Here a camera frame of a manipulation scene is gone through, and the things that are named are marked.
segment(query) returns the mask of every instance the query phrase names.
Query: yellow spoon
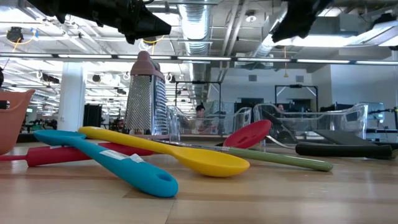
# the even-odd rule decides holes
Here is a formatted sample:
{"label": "yellow spoon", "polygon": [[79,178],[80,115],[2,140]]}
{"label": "yellow spoon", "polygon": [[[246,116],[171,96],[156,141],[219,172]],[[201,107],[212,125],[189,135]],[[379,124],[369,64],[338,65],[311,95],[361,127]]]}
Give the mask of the yellow spoon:
{"label": "yellow spoon", "polygon": [[169,154],[178,159],[183,165],[191,168],[191,170],[213,177],[237,175],[250,166],[248,161],[222,152],[171,146],[103,128],[82,127],[79,129],[79,132],[86,134],[87,137],[92,139],[100,139],[125,146]]}

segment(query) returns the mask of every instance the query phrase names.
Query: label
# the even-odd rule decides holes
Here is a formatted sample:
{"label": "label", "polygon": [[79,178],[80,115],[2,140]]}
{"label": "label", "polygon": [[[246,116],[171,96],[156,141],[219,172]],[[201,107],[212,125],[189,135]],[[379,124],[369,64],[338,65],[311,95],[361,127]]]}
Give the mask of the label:
{"label": "label", "polygon": [[100,154],[104,155],[104,156],[108,156],[111,157],[113,159],[117,159],[117,160],[122,160],[127,158],[128,156],[121,154],[119,152],[113,151],[113,150],[104,150],[102,152],[100,152]]}
{"label": "label", "polygon": [[50,146],[50,149],[58,149],[60,147],[63,147],[63,146]]}
{"label": "label", "polygon": [[130,159],[134,162],[145,162],[143,159],[141,159],[141,157],[139,157],[137,154],[134,154],[132,156],[130,156]]}
{"label": "label", "polygon": [[221,152],[229,152],[229,147],[221,147]]}

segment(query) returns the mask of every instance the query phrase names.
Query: desk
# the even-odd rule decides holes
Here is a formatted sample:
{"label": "desk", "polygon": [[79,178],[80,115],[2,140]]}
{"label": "desk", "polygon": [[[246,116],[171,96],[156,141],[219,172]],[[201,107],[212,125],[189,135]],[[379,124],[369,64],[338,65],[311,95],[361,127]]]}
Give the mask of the desk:
{"label": "desk", "polygon": [[[18,144],[12,153],[25,154],[28,146],[41,143]],[[324,158],[333,172],[250,161],[245,173],[219,179],[167,155],[144,159],[178,180],[175,198],[138,192],[94,161],[32,168],[0,162],[1,223],[398,223],[397,161]]]}

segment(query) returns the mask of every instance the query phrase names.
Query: yellow spoon head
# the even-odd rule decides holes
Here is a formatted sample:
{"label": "yellow spoon head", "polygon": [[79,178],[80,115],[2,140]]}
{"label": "yellow spoon head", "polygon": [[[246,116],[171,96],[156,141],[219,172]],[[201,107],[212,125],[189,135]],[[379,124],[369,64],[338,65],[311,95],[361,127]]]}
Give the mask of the yellow spoon head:
{"label": "yellow spoon head", "polygon": [[240,174],[250,167],[242,158],[206,149],[179,147],[173,155],[185,166],[195,172],[212,177],[230,177]]}

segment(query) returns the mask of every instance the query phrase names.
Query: red spoon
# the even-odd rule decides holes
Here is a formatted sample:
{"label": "red spoon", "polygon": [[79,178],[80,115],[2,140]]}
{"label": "red spoon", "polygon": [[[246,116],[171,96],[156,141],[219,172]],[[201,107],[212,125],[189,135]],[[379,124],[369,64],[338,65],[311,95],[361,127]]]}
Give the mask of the red spoon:
{"label": "red spoon", "polygon": [[223,146],[247,149],[263,140],[271,129],[269,120],[261,120],[251,123],[230,135],[225,139]]}
{"label": "red spoon", "polygon": [[[123,146],[111,142],[99,143],[98,145],[108,149],[112,149],[116,152],[131,156],[137,154],[138,156],[149,156],[154,152],[136,147]],[[29,167],[56,164],[61,162],[74,162],[89,160],[90,157],[82,153],[80,150],[74,147],[64,146],[44,146],[44,147],[32,147],[29,148],[26,155],[12,156],[5,155],[0,156],[0,161],[18,161],[26,160]]]}

